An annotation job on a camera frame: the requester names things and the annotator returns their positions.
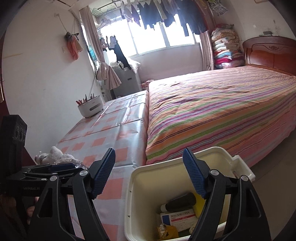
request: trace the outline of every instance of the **curtain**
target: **curtain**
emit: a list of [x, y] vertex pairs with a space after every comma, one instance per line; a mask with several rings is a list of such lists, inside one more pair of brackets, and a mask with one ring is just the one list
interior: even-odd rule
[[200, 34], [200, 48], [202, 51], [202, 70], [213, 70], [214, 55], [209, 31]]
[[105, 63], [103, 54], [103, 48], [99, 40], [98, 32], [94, 24], [94, 19], [91, 14], [89, 6], [84, 7], [80, 11], [81, 19], [84, 24], [87, 40], [91, 45], [97, 60], [100, 62], [100, 66], [97, 72], [97, 80], [105, 80], [107, 83], [106, 88], [112, 90], [121, 84], [120, 79], [114, 70]]
[[208, 31], [200, 34], [200, 48], [202, 51], [203, 71], [214, 69], [214, 55], [210, 35], [216, 28], [214, 15], [209, 5], [203, 0], [195, 0], [203, 14]]

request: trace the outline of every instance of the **striped bedspread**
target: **striped bedspread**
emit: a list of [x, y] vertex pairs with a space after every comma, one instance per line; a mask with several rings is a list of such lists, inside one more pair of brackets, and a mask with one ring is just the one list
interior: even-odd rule
[[204, 71], [149, 85], [147, 162], [212, 146], [252, 166], [296, 124], [296, 77], [251, 66]]

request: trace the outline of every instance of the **trash bin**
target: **trash bin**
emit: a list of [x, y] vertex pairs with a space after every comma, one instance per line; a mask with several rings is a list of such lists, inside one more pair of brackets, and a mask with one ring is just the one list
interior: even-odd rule
[[[229, 177], [246, 175], [251, 181], [255, 175], [240, 156], [231, 157], [221, 147], [211, 147], [194, 154], [204, 160], [210, 169], [217, 169]], [[159, 239], [157, 226], [159, 207], [188, 192], [195, 192], [182, 158], [164, 161], [135, 169], [127, 189], [124, 232], [129, 241], [155, 241]], [[217, 232], [224, 230], [229, 209], [230, 195], [225, 196]], [[173, 239], [186, 241], [189, 236]]]

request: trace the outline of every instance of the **stack of folded blankets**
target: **stack of folded blankets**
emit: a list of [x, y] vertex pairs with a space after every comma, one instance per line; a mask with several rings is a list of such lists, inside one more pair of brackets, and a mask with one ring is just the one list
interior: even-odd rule
[[211, 41], [216, 69], [244, 66], [244, 55], [233, 25], [217, 25], [217, 28], [212, 32]]

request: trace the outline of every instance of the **red stripe on box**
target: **red stripe on box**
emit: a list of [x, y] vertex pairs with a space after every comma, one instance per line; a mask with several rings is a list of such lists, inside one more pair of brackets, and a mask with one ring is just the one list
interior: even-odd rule
[[175, 219], [172, 219], [172, 222], [179, 221], [179, 220], [186, 219], [186, 218], [191, 218], [191, 217], [194, 217], [194, 216], [195, 216], [195, 214], [192, 214], [192, 215], [189, 215], [189, 216], [186, 216], [186, 217], [182, 217], [182, 218], [175, 218]]

